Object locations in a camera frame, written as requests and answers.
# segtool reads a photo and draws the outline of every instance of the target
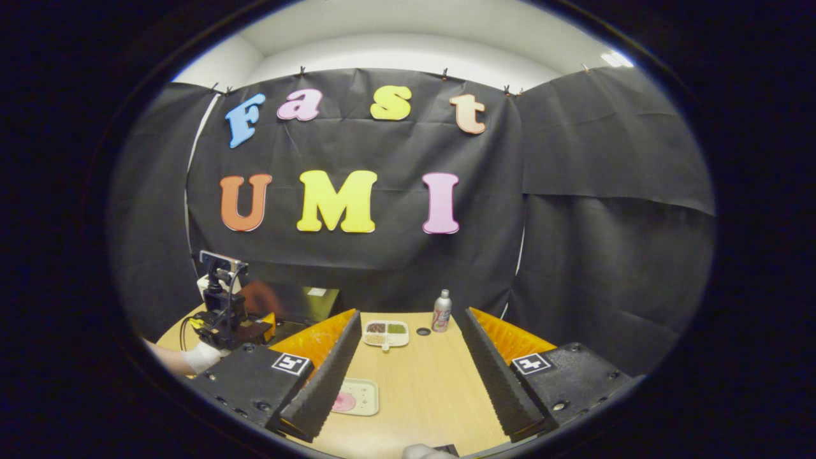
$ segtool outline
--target black box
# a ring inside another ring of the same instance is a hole
[[[236,416],[276,430],[280,411],[304,386],[313,369],[312,361],[305,357],[245,344],[189,382]]]
[[[580,343],[513,359],[510,368],[559,426],[597,407],[631,380]]]

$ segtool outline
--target yellow letter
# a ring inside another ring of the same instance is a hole
[[[376,119],[403,119],[410,113],[410,89],[404,86],[383,86],[374,91],[371,116]]]
[[[377,174],[371,171],[354,171],[348,175],[338,193],[324,171],[306,171],[300,174],[306,185],[304,191],[304,217],[298,222],[298,230],[320,231],[317,209],[323,215],[326,228],[335,230],[343,210],[346,218],[340,228],[346,233],[370,233],[374,231],[371,221],[371,186]]]
[[[249,216],[238,215],[238,188],[243,183],[243,177],[229,176],[221,179],[221,220],[232,231],[252,231],[264,221],[266,185],[272,183],[272,176],[255,174],[250,177],[252,211]]]

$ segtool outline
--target white tray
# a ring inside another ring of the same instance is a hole
[[[331,411],[354,416],[374,416],[379,411],[379,389],[373,381],[347,377],[340,386],[338,397],[342,394],[347,400],[346,407],[340,407],[340,409],[332,407]],[[354,402],[354,406],[350,409],[348,408],[349,399]]]
[[[385,332],[384,333],[377,333],[377,332],[367,332],[368,326],[372,323],[382,323],[385,325]],[[402,325],[406,332],[405,333],[388,333],[388,325]],[[408,324],[405,322],[400,322],[398,320],[370,320],[366,322],[366,325],[362,328],[362,342],[366,343],[367,345],[375,345],[378,347],[383,348],[383,352],[388,351],[389,347],[392,346],[400,346],[408,344],[409,340],[409,328]]]

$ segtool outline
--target pink plate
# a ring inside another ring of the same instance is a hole
[[[355,398],[349,394],[348,392],[340,392],[337,394],[337,399],[335,400],[334,406],[331,407],[334,411],[348,411],[354,408],[354,405],[357,404]]]

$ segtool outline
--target white wall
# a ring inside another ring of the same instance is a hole
[[[511,92],[530,89],[561,74],[510,52],[457,38],[414,33],[373,33],[332,38],[292,47],[263,58],[235,36],[194,61],[174,81],[218,89],[328,69],[408,69],[479,82]]]
[[[212,87],[219,91],[245,86],[246,77],[264,56],[241,35],[233,35],[212,47],[178,74],[174,82],[187,82]]]
[[[479,82],[511,92],[530,89],[561,74],[524,57],[457,38],[415,33],[372,33],[332,38],[267,57],[246,84],[328,69],[408,69]]]

